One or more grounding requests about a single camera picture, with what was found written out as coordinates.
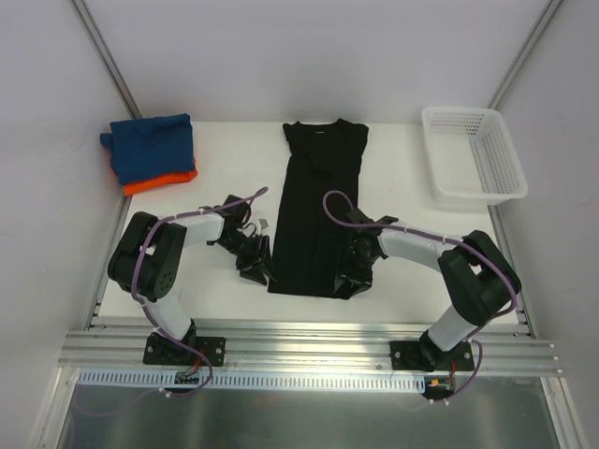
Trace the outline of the black t shirt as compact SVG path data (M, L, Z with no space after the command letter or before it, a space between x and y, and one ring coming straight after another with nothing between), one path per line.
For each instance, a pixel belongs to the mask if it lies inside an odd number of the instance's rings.
M358 177L369 128L339 119L329 124L285 123L290 156L272 250L271 294L348 299L336 287L336 267L347 229L327 216L322 199L331 190L358 203Z

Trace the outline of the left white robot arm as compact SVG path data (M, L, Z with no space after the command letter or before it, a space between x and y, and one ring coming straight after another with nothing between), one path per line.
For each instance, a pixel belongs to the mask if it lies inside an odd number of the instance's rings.
M154 332L166 339L164 351L174 362L190 361L197 350L195 323L172 293L184 249L218 245L235 256L241 278L261 285L275 279L270 237L250 221L254 200L267 191L230 195L222 205L163 218L140 211L124 230L108 277L141 306Z

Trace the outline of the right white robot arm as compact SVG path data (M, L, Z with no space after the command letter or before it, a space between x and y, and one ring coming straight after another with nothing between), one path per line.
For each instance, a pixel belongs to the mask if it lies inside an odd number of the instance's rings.
M328 212L320 237L292 231L290 244L272 255L267 236L244 233L249 214L242 206L230 218L222 243L236 255L241 277L273 293L349 299L373 286L374 263L390 257L442 275L450 306L418 340L392 343L394 369L448 369L467 339L511 305L521 289L515 270L480 230L444 238L392 216L373 220L351 207L342 219Z

